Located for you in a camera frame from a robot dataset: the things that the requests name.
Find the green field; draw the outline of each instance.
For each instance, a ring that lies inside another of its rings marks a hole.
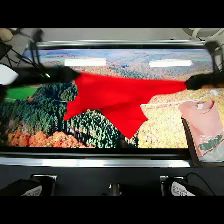
[[[29,96],[32,96],[38,87],[20,87],[9,89],[6,95],[6,99],[26,99]]]

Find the pink cloth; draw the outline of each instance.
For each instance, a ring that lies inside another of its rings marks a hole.
[[[208,143],[209,140],[223,135],[223,125],[219,116],[219,112],[215,106],[215,102],[185,102],[179,106],[182,117],[190,124],[190,130],[193,137],[197,156],[204,156],[208,151],[201,150],[199,145]]]

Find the monitor screen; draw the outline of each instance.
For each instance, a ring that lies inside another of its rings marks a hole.
[[[127,79],[187,80],[212,72],[212,59],[205,49],[50,49],[39,54],[45,66],[67,65]],[[31,58],[30,51],[24,56]],[[67,103],[75,100],[78,91],[72,82],[9,89],[0,105],[1,143],[32,148],[187,148],[181,104],[215,100],[224,120],[223,90],[156,95],[141,105],[148,120],[128,139],[99,110],[65,121]]]

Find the red fabric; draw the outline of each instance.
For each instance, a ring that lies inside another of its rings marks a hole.
[[[78,96],[68,102],[64,120],[88,109],[99,109],[127,138],[131,138],[148,120],[140,104],[148,103],[154,95],[186,89],[183,81],[115,78],[84,72],[75,83]]]

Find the pink shirt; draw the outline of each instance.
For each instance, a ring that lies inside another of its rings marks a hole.
[[[208,152],[221,146],[224,147],[224,141],[220,140],[223,135],[223,125],[213,100],[208,102],[185,102],[179,106],[179,110],[182,117],[189,122],[198,157],[205,156]]]

